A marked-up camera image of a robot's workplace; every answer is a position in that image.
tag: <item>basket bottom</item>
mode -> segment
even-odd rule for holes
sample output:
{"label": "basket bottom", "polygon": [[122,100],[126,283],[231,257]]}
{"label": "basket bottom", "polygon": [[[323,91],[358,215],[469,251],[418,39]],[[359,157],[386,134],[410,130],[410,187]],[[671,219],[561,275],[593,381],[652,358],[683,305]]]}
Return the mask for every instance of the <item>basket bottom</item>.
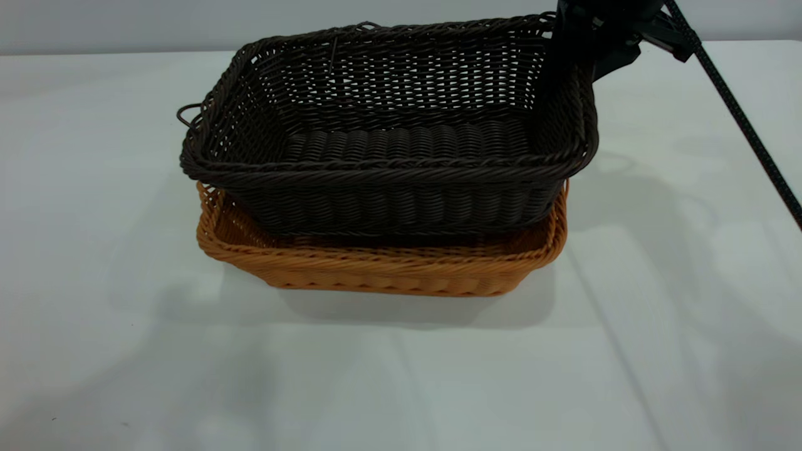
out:
{"label": "basket bottom", "polygon": [[250,271],[276,288],[290,290],[357,291],[389,295],[440,297],[499,296],[514,290],[528,274],[477,278],[416,278],[286,270]]}
{"label": "basket bottom", "polygon": [[529,152],[524,123],[517,119],[440,124],[391,130],[312,131],[292,135],[284,162],[365,161],[407,158],[510,158]]}

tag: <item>basket handle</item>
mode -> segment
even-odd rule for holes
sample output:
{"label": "basket handle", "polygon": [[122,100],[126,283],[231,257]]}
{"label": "basket handle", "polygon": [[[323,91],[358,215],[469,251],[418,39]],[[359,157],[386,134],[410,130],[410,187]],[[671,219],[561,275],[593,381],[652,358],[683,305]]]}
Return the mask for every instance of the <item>basket handle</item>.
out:
{"label": "basket handle", "polygon": [[178,118],[178,120],[181,121],[182,124],[186,125],[189,128],[193,128],[194,129],[195,127],[197,127],[198,123],[201,121],[201,114],[198,113],[197,116],[192,118],[192,120],[190,120],[190,121],[187,121],[186,119],[184,119],[182,114],[184,114],[185,111],[187,111],[187,110],[189,110],[191,108],[200,108],[202,106],[203,106],[203,104],[189,104],[189,105],[183,106],[183,107],[179,108],[178,112],[176,113],[176,117]]}

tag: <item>woven wicker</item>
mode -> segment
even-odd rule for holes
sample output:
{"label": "woven wicker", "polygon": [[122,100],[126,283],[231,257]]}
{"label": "woven wicker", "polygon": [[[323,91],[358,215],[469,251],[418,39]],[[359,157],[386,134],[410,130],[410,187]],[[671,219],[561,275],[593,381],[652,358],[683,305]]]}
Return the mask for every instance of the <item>woven wicker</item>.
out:
{"label": "woven wicker", "polygon": [[198,184],[201,249],[280,288],[493,296],[551,263],[568,234],[567,186],[526,231],[484,238],[315,238],[268,235],[225,192]]}
{"label": "woven wicker", "polygon": [[185,122],[181,165],[274,235],[528,228],[598,141],[592,63],[535,95],[553,23],[362,24],[249,44]]}

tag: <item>basket rim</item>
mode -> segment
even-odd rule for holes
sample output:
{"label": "basket rim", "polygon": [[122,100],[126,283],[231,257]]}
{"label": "basket rim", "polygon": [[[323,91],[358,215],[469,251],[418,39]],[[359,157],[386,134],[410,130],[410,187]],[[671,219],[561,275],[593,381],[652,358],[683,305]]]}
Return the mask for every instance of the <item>basket rim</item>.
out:
{"label": "basket rim", "polygon": [[343,251],[331,247],[276,247],[232,245],[215,233],[225,203],[224,190],[196,184],[203,213],[196,230],[201,249],[210,257],[236,266],[258,264],[263,267],[308,270],[359,270],[370,266],[371,272],[388,274],[500,274],[531,271],[553,261],[562,251],[568,235],[567,205],[569,183],[566,181],[549,214],[546,243],[532,250],[496,257],[418,257],[386,256],[365,251]]}

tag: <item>table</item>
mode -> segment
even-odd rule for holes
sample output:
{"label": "table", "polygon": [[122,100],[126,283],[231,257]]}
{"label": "table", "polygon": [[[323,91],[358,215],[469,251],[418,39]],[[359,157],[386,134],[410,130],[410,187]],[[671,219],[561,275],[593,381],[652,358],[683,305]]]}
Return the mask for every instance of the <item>table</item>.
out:
{"label": "table", "polygon": [[[802,193],[802,43],[709,43]],[[569,242],[497,299],[279,291],[178,167],[231,52],[0,58],[0,449],[802,449],[802,234],[702,69],[596,85]]]}

